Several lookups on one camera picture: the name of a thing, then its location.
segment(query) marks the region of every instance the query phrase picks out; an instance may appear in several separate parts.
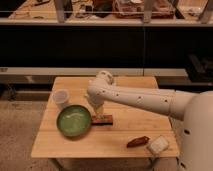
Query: wooden table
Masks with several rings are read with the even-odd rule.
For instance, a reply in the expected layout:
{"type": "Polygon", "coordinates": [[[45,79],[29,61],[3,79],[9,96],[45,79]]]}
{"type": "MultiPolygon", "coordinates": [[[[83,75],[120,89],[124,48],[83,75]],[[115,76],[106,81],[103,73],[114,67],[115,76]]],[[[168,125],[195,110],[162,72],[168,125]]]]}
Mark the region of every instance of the wooden table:
{"type": "MultiPolygon", "coordinates": [[[[58,77],[53,91],[68,89],[71,104],[86,106],[94,111],[84,98],[89,80],[94,77],[58,77]]],[[[115,77],[119,86],[157,88],[154,77],[115,77]]],[[[92,126],[86,136],[78,140],[65,138],[56,127],[59,109],[49,98],[40,129],[32,149],[32,157],[39,158],[124,158],[153,157],[146,147],[126,148],[130,140],[148,136],[152,141],[163,135],[169,148],[158,157],[177,157],[179,149],[169,119],[141,109],[105,102],[104,113],[112,114],[113,126],[92,126]]]]}
{"type": "Polygon", "coordinates": [[[10,19],[56,19],[56,10],[54,1],[49,3],[33,6],[36,4],[36,0],[26,0],[16,11],[14,11],[9,18],[10,19]]]}

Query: brown sausage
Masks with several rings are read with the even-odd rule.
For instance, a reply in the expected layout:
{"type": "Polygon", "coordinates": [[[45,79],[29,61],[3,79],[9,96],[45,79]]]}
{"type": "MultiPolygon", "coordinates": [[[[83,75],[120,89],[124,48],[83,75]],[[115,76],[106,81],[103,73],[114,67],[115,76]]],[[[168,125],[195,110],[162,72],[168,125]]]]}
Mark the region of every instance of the brown sausage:
{"type": "Polygon", "coordinates": [[[137,147],[139,145],[146,145],[149,142],[149,137],[143,136],[140,138],[135,138],[132,141],[128,142],[126,147],[137,147]]]}

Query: white sponge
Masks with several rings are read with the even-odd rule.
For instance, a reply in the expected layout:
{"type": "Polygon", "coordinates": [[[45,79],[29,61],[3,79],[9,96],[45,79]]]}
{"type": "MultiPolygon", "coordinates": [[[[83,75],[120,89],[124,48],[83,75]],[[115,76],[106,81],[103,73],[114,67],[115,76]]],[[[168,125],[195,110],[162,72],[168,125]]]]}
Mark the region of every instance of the white sponge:
{"type": "Polygon", "coordinates": [[[149,151],[154,154],[158,155],[162,151],[166,150],[169,147],[169,142],[164,136],[159,136],[156,139],[154,139],[148,146],[147,148],[149,151]]]}

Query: white object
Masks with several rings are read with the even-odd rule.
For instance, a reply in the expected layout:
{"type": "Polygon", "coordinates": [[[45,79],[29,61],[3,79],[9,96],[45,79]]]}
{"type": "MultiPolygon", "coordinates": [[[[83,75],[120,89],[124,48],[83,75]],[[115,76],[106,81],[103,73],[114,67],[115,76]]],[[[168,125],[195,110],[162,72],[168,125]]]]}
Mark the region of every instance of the white object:
{"type": "Polygon", "coordinates": [[[98,108],[105,100],[184,120],[179,171],[212,171],[213,91],[201,94],[175,90],[118,87],[101,71],[89,83],[89,103],[98,108]]]}
{"type": "Polygon", "coordinates": [[[59,89],[52,93],[52,100],[60,110],[69,106],[70,94],[66,89],[59,89]]]}
{"type": "Polygon", "coordinates": [[[147,148],[154,155],[159,155],[162,151],[169,147],[169,142],[164,136],[159,136],[154,139],[147,148]]]}

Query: wooden block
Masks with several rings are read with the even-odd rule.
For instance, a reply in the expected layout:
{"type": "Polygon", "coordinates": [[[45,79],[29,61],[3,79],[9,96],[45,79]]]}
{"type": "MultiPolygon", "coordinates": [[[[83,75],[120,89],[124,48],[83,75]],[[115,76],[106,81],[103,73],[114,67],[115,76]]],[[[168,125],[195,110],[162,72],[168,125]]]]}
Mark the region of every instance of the wooden block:
{"type": "Polygon", "coordinates": [[[159,155],[162,151],[169,147],[169,142],[164,136],[159,136],[153,140],[147,147],[149,151],[154,155],[159,155]]]}
{"type": "Polygon", "coordinates": [[[112,115],[92,116],[92,125],[113,125],[112,115]]]}

